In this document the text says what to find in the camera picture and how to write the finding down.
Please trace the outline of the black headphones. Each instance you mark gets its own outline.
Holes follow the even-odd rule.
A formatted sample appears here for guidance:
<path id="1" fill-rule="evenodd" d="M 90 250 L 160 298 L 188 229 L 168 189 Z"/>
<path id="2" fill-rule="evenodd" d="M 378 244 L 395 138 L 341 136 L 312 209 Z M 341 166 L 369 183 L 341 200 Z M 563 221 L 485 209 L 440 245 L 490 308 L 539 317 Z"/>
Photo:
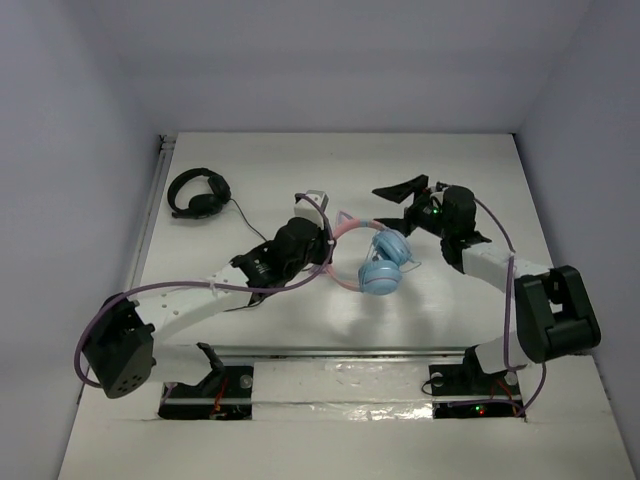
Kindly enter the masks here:
<path id="1" fill-rule="evenodd" d="M 180 208 L 176 204 L 179 191 L 188 182 L 199 177 L 206 179 L 210 193 L 195 195 L 189 200 L 186 208 Z M 179 174 L 167 190 L 167 202 L 172 210 L 171 215 L 176 219 L 198 220 L 215 216 L 230 202 L 231 197 L 231 188 L 226 179 L 205 167 L 189 169 Z"/>

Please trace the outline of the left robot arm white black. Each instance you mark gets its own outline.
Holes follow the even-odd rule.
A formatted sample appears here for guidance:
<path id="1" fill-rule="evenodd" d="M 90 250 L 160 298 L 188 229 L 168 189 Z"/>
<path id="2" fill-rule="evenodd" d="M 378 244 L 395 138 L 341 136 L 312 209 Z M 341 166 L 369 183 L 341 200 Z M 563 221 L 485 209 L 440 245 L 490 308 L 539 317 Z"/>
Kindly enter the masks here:
<path id="1" fill-rule="evenodd" d="M 294 217 L 272 240 L 235 256 L 205 280 L 159 282 L 115 294 L 81 334 L 76 374 L 110 399 L 126 396 L 151 376 L 155 346 L 215 315 L 304 286 L 296 276 L 309 265 L 326 265 L 333 246 L 325 221 Z"/>

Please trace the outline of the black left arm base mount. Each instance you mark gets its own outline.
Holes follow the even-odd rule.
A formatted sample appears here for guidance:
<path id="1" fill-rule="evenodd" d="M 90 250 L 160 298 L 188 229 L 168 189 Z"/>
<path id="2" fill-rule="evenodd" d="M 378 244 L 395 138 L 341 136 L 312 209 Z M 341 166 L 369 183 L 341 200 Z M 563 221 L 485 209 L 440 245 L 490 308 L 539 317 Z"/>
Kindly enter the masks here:
<path id="1" fill-rule="evenodd" d="M 165 383 L 157 415 L 175 421 L 251 420 L 254 366 L 225 365 L 209 344 L 199 342 L 197 347 L 209 371 L 197 383 Z"/>

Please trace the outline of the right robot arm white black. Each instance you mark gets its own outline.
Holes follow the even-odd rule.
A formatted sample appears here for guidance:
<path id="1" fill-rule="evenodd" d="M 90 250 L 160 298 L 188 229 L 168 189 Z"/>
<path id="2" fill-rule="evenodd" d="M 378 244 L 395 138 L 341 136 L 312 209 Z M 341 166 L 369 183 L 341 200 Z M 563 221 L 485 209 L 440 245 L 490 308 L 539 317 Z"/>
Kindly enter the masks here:
<path id="1" fill-rule="evenodd" d="M 376 188 L 374 195 L 405 207 L 399 218 L 382 224 L 404 236 L 422 229 L 440 241 L 445 262 L 461 274 L 482 280 L 505 295 L 503 333 L 470 347 L 461 378 L 470 391 L 483 393 L 498 373 L 543 364 L 598 346 L 602 334 L 580 272 L 572 266 L 544 266 L 516 254 L 508 241 L 495 245 L 476 228 L 483 202 L 468 188 L 426 175 Z"/>

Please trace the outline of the aluminium rail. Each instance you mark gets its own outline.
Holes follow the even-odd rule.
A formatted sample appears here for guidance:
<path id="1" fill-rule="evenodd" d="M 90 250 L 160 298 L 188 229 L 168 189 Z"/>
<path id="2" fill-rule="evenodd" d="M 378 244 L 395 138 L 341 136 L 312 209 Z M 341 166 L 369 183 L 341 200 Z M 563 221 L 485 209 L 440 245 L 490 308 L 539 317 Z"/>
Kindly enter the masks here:
<path id="1" fill-rule="evenodd" d="M 224 358 L 454 358 L 462 357 L 464 349 L 399 349 L 399 348 L 324 348 L 324 347 L 258 347 L 258 346 L 209 346 Z"/>

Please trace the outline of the pink blue cat-ear headphones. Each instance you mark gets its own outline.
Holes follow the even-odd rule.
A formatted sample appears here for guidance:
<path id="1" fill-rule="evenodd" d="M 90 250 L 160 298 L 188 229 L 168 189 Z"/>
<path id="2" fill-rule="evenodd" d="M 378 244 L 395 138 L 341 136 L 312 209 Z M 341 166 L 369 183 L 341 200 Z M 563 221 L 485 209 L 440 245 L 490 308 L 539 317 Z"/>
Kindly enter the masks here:
<path id="1" fill-rule="evenodd" d="M 335 239 L 357 229 L 375 231 L 365 261 L 358 269 L 357 281 L 341 278 L 332 265 L 316 267 L 308 272 L 327 274 L 336 284 L 352 292 L 384 296 L 394 293 L 403 276 L 422 265 L 414 258 L 407 238 L 399 232 L 373 219 L 361 219 L 344 211 L 338 212 L 333 230 Z"/>

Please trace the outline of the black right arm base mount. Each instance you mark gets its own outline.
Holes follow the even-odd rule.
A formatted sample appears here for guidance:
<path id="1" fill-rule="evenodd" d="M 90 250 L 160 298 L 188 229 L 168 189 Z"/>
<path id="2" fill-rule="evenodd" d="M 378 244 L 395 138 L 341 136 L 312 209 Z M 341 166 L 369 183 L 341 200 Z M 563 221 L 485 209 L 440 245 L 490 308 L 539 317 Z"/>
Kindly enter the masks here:
<path id="1" fill-rule="evenodd" d="M 523 417 L 520 388 L 509 386 L 509 370 L 486 373 L 480 366 L 477 347 L 465 350 L 461 363 L 429 367 L 429 377 L 420 389 L 436 400 L 436 419 L 472 419 L 487 417 Z"/>

